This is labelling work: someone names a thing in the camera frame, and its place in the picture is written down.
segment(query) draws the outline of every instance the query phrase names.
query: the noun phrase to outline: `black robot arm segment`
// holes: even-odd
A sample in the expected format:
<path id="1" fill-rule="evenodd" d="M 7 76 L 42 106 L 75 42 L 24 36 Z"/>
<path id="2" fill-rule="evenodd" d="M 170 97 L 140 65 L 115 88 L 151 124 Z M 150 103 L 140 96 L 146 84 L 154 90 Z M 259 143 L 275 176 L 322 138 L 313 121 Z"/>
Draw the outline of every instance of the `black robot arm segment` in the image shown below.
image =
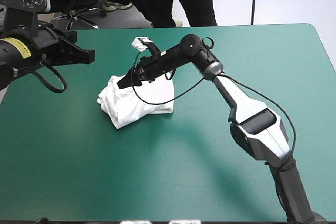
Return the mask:
<path id="1" fill-rule="evenodd" d="M 140 58 L 134 70 L 130 69 L 118 82 L 120 89 L 132 86 L 131 75 L 133 85 L 141 86 L 141 81 L 154 81 L 157 77 L 189 62 L 192 62 L 207 80 L 223 71 L 223 65 L 210 51 L 210 47 L 196 35 L 186 35 L 179 44 L 164 52 L 160 52 L 153 42 L 141 43 L 148 47 L 151 56 Z"/>

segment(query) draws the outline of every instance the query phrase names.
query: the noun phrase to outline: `chair leg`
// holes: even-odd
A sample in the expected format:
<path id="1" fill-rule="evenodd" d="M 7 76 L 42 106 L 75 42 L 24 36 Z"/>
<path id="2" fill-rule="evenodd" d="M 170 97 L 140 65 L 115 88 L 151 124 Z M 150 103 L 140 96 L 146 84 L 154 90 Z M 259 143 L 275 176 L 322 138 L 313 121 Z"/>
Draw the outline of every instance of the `chair leg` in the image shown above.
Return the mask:
<path id="1" fill-rule="evenodd" d="M 97 7 L 90 8 L 89 10 L 100 10 L 100 11 L 105 12 L 103 9 L 101 9 L 101 8 L 97 8 Z"/>
<path id="2" fill-rule="evenodd" d="M 85 14 L 85 13 L 88 13 L 91 9 L 84 9 L 84 10 L 81 10 L 80 12 L 78 12 L 79 15 L 82 15 L 82 14 Z"/>
<path id="3" fill-rule="evenodd" d="M 63 19 L 67 19 L 68 16 L 67 15 L 61 15 L 55 18 L 52 18 L 50 22 L 56 21 L 56 20 L 63 20 Z"/>
<path id="4" fill-rule="evenodd" d="M 94 22 L 92 22 L 92 21 L 90 21 L 90 20 L 88 20 L 88 19 L 86 19 L 86 18 L 83 18 L 83 17 L 81 17 L 81 16 L 78 16 L 77 18 L 78 18 L 79 20 L 81 20 L 82 22 L 86 23 L 87 25 L 93 27 L 94 29 L 99 29 L 99 27 L 97 26 L 96 23 L 94 23 Z"/>
<path id="5" fill-rule="evenodd" d="M 72 17 L 72 18 L 70 19 L 69 23 L 67 24 L 65 30 L 71 30 L 72 25 L 74 24 L 74 21 L 75 21 L 75 18 Z"/>

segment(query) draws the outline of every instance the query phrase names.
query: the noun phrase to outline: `black cable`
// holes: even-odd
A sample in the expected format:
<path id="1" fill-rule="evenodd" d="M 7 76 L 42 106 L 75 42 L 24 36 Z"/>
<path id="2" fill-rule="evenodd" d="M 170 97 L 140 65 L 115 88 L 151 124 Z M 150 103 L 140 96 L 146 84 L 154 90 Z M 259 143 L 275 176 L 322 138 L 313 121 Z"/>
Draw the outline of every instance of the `black cable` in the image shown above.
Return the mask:
<path id="1" fill-rule="evenodd" d="M 281 111 L 283 112 L 283 114 L 284 114 L 284 115 L 286 116 L 286 118 L 288 119 L 288 121 L 289 121 L 289 123 L 290 123 L 290 126 L 291 126 L 292 129 L 293 129 L 293 144 L 292 144 L 292 148 L 291 148 L 291 151 L 290 151 L 290 155 L 287 157 L 287 159 L 285 160 L 285 162 L 284 162 L 280 167 L 278 167 L 278 168 L 271 166 L 271 165 L 270 165 L 269 163 L 267 163 L 267 162 L 266 162 L 265 164 L 268 165 L 268 166 L 271 166 L 271 167 L 272 167 L 274 170 L 276 170 L 277 172 L 285 172 L 285 171 L 291 169 L 291 168 L 293 167 L 293 165 L 290 166 L 290 167 L 287 167 L 286 169 L 283 169 L 283 167 L 284 167 L 284 166 L 290 161 L 290 159 L 293 157 L 293 153 L 294 153 L 294 149 L 295 149 L 295 143 L 296 143 L 296 130 L 295 130 L 295 127 L 294 127 L 294 124 L 293 124 L 292 120 L 290 119 L 290 117 L 289 117 L 289 115 L 286 113 L 286 111 L 285 111 L 285 110 L 284 110 L 278 103 L 276 103 L 276 102 L 273 101 L 272 99 L 270 99 L 270 98 L 268 98 L 267 96 L 263 95 L 262 93 L 256 91 L 255 89 L 250 88 L 249 86 L 242 84 L 241 82 L 235 80 L 234 78 L 232 78 L 232 77 L 230 77 L 230 76 L 228 76 L 228 75 L 226 75 L 226 74 L 224 74 L 224 73 L 218 74 L 217 76 L 226 77 L 226 78 L 230 79 L 231 81 L 235 82 L 236 84 L 238 84 L 238 85 L 240 85 L 240 86 L 242 86 L 242 87 L 244 87 L 244 88 L 246 88 L 246 89 L 249 89 L 249 90 L 255 92 L 256 94 L 260 95 L 261 97 L 263 97 L 263 98 L 265 98 L 266 100 L 268 100 L 268 101 L 270 101 L 271 103 L 273 103 L 276 107 L 279 108 L 279 110 L 281 110 Z M 279 188 L 279 185 L 278 185 L 276 182 L 275 182 L 275 189 L 276 189 L 276 193 L 277 193 L 277 197 L 278 197 L 278 200 L 279 200 L 279 202 L 280 202 L 280 205 L 281 205 L 281 207 L 283 208 L 284 212 L 286 213 L 287 218 L 288 218 L 291 222 L 293 222 L 294 224 L 303 224 L 303 223 L 300 223 L 300 222 L 297 222 L 297 221 L 293 220 L 293 217 L 291 216 L 290 212 L 288 211 L 288 209 L 287 209 L 287 207 L 286 207 L 286 205 L 285 205 L 285 203 L 284 203 L 284 201 L 283 201 L 283 199 L 282 199 L 282 197 L 281 197 L 281 192 L 280 192 L 281 189 Z M 313 219 L 314 219 L 314 217 L 313 217 L 312 219 L 309 219 L 305 224 L 310 223 Z"/>
<path id="2" fill-rule="evenodd" d="M 217 76 L 222 76 L 222 77 L 226 77 L 228 79 L 230 79 L 231 81 L 235 82 L 236 84 L 246 88 L 246 89 L 249 89 L 253 92 L 255 92 L 256 94 L 260 95 L 261 97 L 265 98 L 266 100 L 270 101 L 271 103 L 273 103 L 276 107 L 279 108 L 279 110 L 281 110 L 283 112 L 283 114 L 286 116 L 288 122 L 290 123 L 290 126 L 292 127 L 293 129 L 293 144 L 292 144 L 292 148 L 291 148 L 291 151 L 290 151 L 290 155 L 287 157 L 286 161 L 278 168 L 276 167 L 273 167 L 273 169 L 275 170 L 278 170 L 280 172 L 285 172 L 286 170 L 283 170 L 283 167 L 289 162 L 289 160 L 293 157 L 293 153 L 294 153 L 294 149 L 295 149 L 295 143 L 296 143 L 296 130 L 295 130 L 295 127 L 294 127 L 294 124 L 292 122 L 292 120 L 290 119 L 289 115 L 286 113 L 286 111 L 278 104 L 276 103 L 275 101 L 273 101 L 271 98 L 268 98 L 267 96 L 263 95 L 262 93 L 258 92 L 257 90 L 254 90 L 253 88 L 250 88 L 249 86 L 246 86 L 244 84 L 242 84 L 241 82 L 233 79 L 232 77 L 224 74 L 224 73 L 220 73 L 218 74 Z"/>
<path id="3" fill-rule="evenodd" d="M 40 75 L 38 72 L 36 72 L 35 69 L 31 69 L 31 68 L 20 68 L 18 70 L 19 73 L 32 73 L 33 75 L 35 75 L 38 80 L 50 91 L 54 92 L 54 93 L 63 93 L 66 89 L 67 89 L 67 83 L 64 80 L 64 78 L 61 76 L 61 74 L 55 69 L 53 68 L 50 64 L 48 64 L 46 61 L 41 60 L 40 64 L 47 68 L 48 70 L 50 70 L 55 76 L 56 78 L 61 82 L 63 88 L 62 89 L 58 89 L 54 86 L 52 86 L 46 79 L 44 79 L 44 77 L 42 75 Z"/>
<path id="4" fill-rule="evenodd" d="M 160 102 L 160 103 L 147 102 L 147 101 L 143 100 L 143 99 L 138 95 L 138 93 L 137 93 L 136 90 L 135 90 L 134 84 L 133 84 L 133 73 L 134 73 L 134 68 L 135 68 L 135 65 L 137 64 L 136 62 L 137 62 L 137 60 L 138 60 L 138 57 L 139 57 L 140 53 L 141 53 L 141 52 L 139 52 L 139 53 L 136 55 L 136 58 L 135 58 L 135 61 L 134 61 L 133 67 L 132 67 L 131 84 L 132 84 L 132 89 L 133 89 L 135 95 L 136 95 L 142 102 L 144 102 L 144 103 L 146 103 L 146 104 L 149 104 L 149 105 L 164 105 L 164 104 L 166 104 L 166 103 L 172 102 L 172 101 L 174 101 L 174 100 L 180 98 L 181 96 L 187 94 L 189 91 L 193 90 L 194 88 L 196 88 L 196 87 L 197 87 L 197 86 L 204 80 L 204 78 L 202 78 L 202 79 L 199 80 L 195 85 L 193 85 L 191 88 L 189 88 L 188 90 L 184 91 L 182 94 L 180 94 L 180 95 L 174 97 L 173 99 L 171 99 L 171 100 L 169 100 L 169 101 L 166 101 L 166 102 Z"/>

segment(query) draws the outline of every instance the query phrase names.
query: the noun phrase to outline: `white tag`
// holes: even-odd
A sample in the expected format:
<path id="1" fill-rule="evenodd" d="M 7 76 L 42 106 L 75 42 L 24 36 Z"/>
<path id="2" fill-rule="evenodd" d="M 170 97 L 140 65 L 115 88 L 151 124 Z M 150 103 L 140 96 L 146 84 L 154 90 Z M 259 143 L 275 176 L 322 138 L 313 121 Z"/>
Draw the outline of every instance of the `white tag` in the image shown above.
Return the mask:
<path id="1" fill-rule="evenodd" d="M 201 224 L 200 220 L 172 220 L 169 224 Z"/>

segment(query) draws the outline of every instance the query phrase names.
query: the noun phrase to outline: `green table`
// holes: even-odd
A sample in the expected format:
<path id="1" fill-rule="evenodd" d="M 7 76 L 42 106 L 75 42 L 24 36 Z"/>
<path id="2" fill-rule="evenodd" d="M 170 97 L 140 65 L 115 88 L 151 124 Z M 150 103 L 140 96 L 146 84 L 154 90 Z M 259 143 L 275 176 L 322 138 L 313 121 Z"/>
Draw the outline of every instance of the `green table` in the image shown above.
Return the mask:
<path id="1" fill-rule="evenodd" d="M 173 114 L 120 130 L 96 103 L 110 76 L 131 67 L 135 36 L 167 49 L 189 33 L 212 37 L 228 74 L 286 109 L 311 207 L 336 220 L 336 74 L 308 24 L 79 31 L 96 61 L 57 68 L 64 94 L 26 76 L 0 105 L 0 219 L 285 221 L 269 169 L 233 141 L 229 107 L 210 82 Z M 192 64 L 180 68 L 175 93 L 200 78 Z"/>

